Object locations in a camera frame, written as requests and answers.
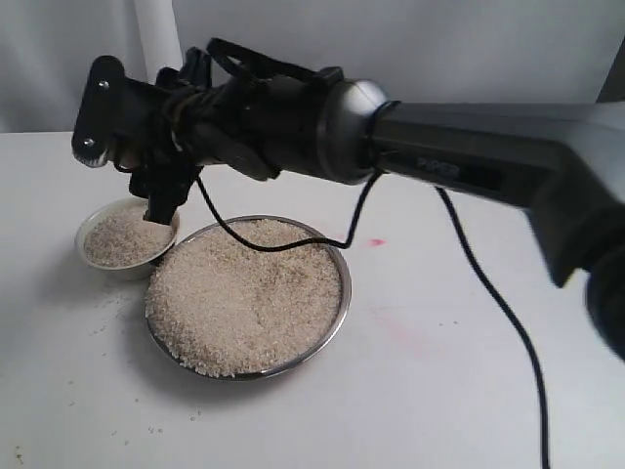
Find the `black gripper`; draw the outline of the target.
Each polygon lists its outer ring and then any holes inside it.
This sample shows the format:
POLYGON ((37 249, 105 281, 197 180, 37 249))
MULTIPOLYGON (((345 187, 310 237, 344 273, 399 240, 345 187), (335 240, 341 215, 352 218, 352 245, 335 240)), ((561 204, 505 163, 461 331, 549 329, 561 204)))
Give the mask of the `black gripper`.
POLYGON ((163 68, 161 97, 126 135, 129 191, 145 220, 170 224, 204 166, 253 180, 283 171, 329 179, 320 121, 340 84, 337 66, 310 70, 235 46, 191 48, 180 70, 163 68))

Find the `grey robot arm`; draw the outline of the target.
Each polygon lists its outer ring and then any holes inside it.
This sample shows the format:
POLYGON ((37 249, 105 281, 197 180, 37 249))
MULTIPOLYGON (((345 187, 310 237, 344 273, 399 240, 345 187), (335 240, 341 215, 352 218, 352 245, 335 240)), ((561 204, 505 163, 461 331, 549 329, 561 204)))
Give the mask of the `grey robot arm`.
POLYGON ((586 308, 624 353, 624 134, 559 106, 411 104, 347 79, 213 40, 163 68, 130 193, 168 223, 201 169, 257 181, 288 171, 370 188, 385 173, 521 209, 550 277, 587 272, 586 308))

